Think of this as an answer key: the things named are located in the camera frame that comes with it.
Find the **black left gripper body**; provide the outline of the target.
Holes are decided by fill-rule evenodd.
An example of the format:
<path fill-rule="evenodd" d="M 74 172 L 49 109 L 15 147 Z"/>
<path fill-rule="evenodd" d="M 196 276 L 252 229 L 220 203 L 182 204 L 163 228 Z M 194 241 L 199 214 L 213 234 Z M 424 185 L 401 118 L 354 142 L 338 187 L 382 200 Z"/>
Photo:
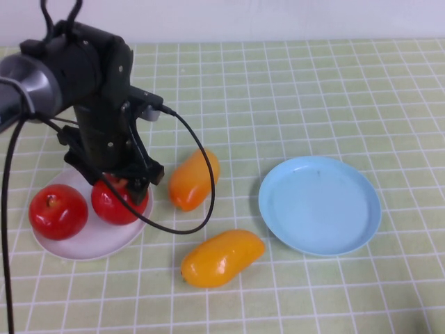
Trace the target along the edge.
<path fill-rule="evenodd" d="M 79 126 L 66 125 L 57 137 L 61 145 L 69 145 L 70 138 L 82 153 L 70 148 L 65 162 L 81 175 L 95 167 L 120 178 L 146 178 L 150 184 L 159 184 L 164 167 L 148 155 L 136 126 L 139 117 L 157 120 L 159 112 L 152 105 L 151 101 L 127 100 L 115 111 L 100 105 L 75 106 Z"/>

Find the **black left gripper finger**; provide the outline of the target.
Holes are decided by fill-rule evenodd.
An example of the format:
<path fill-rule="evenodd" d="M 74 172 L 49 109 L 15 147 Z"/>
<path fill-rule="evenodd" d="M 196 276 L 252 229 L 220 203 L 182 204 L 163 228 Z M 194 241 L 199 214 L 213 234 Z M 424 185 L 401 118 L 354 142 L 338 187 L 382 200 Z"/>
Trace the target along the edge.
<path fill-rule="evenodd" d="M 102 172 L 97 172 L 95 170 L 85 169 L 82 172 L 82 176 L 85 178 L 89 185 L 94 186 L 102 177 Z"/>
<path fill-rule="evenodd" d="M 146 178 L 130 178 L 126 189 L 134 205 L 141 205 L 148 198 L 149 180 Z"/>

